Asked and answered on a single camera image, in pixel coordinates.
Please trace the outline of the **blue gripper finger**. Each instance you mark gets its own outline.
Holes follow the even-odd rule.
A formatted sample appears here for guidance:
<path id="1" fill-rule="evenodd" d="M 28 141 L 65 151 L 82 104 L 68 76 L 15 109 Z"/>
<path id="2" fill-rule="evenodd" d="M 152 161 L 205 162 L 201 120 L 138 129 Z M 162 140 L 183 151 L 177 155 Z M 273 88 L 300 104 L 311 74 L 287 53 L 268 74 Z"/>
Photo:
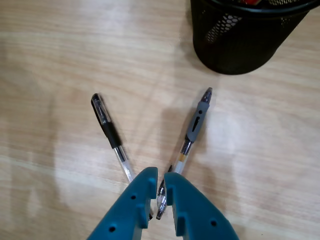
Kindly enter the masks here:
<path id="1" fill-rule="evenodd" d="M 182 175 L 164 175 L 167 205 L 172 206 L 175 235 L 184 240 L 237 240 L 231 223 Z"/>
<path id="2" fill-rule="evenodd" d="M 151 200 L 157 197 L 158 168 L 147 167 L 127 186 L 89 240 L 140 240 L 148 228 Z"/>

